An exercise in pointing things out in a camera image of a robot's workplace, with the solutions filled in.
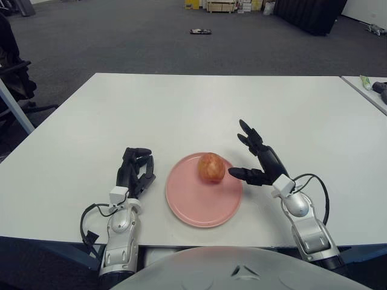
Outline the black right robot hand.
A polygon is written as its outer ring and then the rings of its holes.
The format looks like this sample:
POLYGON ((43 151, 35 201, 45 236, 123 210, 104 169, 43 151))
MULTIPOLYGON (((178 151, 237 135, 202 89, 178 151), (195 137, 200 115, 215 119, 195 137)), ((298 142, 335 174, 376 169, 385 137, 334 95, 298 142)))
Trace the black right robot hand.
POLYGON ((234 178, 245 181, 247 184, 257 186, 273 185, 281 175, 289 177, 275 151, 263 143, 257 131, 243 120, 239 120, 239 125, 246 136, 237 134, 238 139, 248 147, 250 153, 257 157, 262 170, 231 167, 228 169, 228 173, 234 178))

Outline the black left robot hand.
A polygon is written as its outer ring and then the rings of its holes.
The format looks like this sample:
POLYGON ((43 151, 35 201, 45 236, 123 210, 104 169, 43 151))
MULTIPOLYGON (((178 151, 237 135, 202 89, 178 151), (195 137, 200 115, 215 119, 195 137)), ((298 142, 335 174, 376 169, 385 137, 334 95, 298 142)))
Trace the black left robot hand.
POLYGON ((128 198, 138 199, 156 179, 152 151, 127 147, 122 160, 116 186, 126 187, 128 198))

